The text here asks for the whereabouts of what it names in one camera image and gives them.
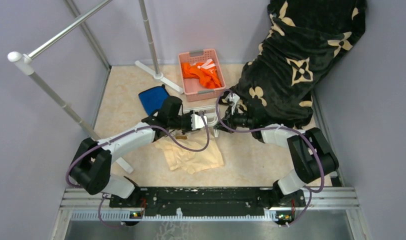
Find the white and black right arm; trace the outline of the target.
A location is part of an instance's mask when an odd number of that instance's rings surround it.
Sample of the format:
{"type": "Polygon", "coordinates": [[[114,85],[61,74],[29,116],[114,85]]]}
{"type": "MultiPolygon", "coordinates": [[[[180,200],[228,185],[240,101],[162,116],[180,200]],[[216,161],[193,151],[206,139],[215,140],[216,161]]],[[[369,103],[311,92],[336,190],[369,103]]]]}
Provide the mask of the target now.
{"type": "Polygon", "coordinates": [[[323,191],[326,175],[339,168],[339,161],[319,128],[299,130],[273,124],[260,112],[260,106],[247,113],[239,113],[235,108],[235,105],[229,106],[220,119],[223,131],[251,133],[261,143],[286,148],[290,152],[293,169],[273,184],[276,188],[272,193],[275,204],[286,206],[292,200],[292,193],[306,188],[315,180],[320,180],[319,187],[309,188],[309,191],[323,191]]]}

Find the cream boxer underwear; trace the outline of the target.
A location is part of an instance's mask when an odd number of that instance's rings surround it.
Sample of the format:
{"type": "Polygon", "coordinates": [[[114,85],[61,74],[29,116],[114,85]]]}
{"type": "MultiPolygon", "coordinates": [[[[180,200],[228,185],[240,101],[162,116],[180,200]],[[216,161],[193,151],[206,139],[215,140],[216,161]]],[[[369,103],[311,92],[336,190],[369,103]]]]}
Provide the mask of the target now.
{"type": "MultiPolygon", "coordinates": [[[[187,148],[199,150],[206,145],[207,134],[205,131],[199,131],[184,136],[176,136],[175,139],[187,148]]],[[[171,171],[181,169],[192,175],[200,171],[225,165],[221,151],[212,133],[209,134],[208,147],[199,152],[186,150],[174,143],[169,137],[158,140],[154,145],[163,151],[171,171]]]]}

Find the white plastic clip hanger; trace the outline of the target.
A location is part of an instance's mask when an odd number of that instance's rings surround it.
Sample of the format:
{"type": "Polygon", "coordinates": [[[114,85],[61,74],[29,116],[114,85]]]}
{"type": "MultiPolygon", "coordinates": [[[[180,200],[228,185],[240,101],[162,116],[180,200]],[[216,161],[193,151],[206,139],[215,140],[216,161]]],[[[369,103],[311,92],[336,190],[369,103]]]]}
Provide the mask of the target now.
{"type": "Polygon", "coordinates": [[[215,138],[219,136],[219,130],[215,129],[215,125],[219,123],[219,117],[216,114],[216,106],[215,105],[207,105],[207,106],[200,106],[200,107],[192,107],[192,108],[185,108],[182,110],[183,114],[187,113],[201,113],[203,112],[204,115],[207,117],[207,124],[209,128],[213,128],[213,135],[215,138]]]}

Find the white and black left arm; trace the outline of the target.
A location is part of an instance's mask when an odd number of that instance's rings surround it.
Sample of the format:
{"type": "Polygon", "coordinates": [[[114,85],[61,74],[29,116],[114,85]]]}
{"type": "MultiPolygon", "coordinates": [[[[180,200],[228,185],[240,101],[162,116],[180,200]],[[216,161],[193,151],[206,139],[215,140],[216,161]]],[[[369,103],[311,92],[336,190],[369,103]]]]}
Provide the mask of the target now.
{"type": "Polygon", "coordinates": [[[100,140],[90,137],[83,140],[67,170],[66,180],[90,195],[115,195],[127,206],[135,207],[141,200],[141,193],[135,190],[137,185],[128,177],[113,174],[112,165],[140,147],[171,136],[172,131],[186,134],[205,127],[207,120],[202,112],[186,111],[180,98],[169,96],[159,109],[129,130],[100,140]]]}

